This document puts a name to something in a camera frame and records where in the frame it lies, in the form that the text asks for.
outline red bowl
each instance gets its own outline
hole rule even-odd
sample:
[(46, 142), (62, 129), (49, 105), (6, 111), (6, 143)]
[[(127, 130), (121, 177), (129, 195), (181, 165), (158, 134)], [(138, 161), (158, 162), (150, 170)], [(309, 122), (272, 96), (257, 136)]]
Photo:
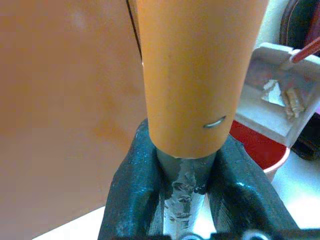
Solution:
[(245, 151), (272, 181), (287, 160), (290, 149), (237, 121), (233, 121), (230, 134), (243, 143)]

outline debris in tray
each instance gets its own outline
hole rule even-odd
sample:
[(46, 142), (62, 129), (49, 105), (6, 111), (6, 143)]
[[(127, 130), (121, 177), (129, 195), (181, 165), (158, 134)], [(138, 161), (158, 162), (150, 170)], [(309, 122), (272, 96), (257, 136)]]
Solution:
[(283, 96), (286, 103), (287, 117), (289, 119), (292, 119), (292, 117), (298, 118), (299, 114), (305, 110), (299, 89), (291, 87)]
[(268, 103), (276, 104), (281, 107), (285, 107), (285, 103), (283, 101), (283, 97), (281, 94), (280, 86), (277, 80), (270, 79), (263, 86), (263, 95), (261, 97), (262, 100), (265, 100)]

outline orange pvc pipe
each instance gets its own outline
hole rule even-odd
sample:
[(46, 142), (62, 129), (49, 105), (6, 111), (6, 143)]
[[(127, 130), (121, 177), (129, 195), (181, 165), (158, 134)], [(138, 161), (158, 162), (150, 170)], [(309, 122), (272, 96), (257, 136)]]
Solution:
[(137, 1), (149, 131), (158, 149), (201, 158), (225, 142), (267, 3)]

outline red container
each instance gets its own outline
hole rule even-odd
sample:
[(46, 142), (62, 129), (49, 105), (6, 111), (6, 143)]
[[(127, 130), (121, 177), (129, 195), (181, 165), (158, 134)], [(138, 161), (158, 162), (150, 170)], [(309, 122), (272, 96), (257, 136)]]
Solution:
[(290, 149), (237, 121), (233, 121), (230, 134), (243, 143), (245, 151), (272, 181), (287, 160)]

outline orange pipe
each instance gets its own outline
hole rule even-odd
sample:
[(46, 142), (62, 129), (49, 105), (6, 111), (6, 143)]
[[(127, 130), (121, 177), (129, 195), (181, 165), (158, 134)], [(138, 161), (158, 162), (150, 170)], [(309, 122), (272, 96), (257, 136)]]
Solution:
[(201, 158), (225, 142), (267, 3), (137, 1), (149, 131), (158, 149)]

